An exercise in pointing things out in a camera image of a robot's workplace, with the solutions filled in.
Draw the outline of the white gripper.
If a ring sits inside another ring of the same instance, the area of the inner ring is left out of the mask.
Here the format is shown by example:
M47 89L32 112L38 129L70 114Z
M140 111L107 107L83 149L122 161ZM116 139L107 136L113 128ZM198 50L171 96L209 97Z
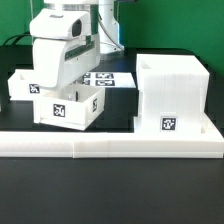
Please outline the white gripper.
M33 65L37 83L45 89L61 89L100 62L99 35L73 40L37 38L33 44Z

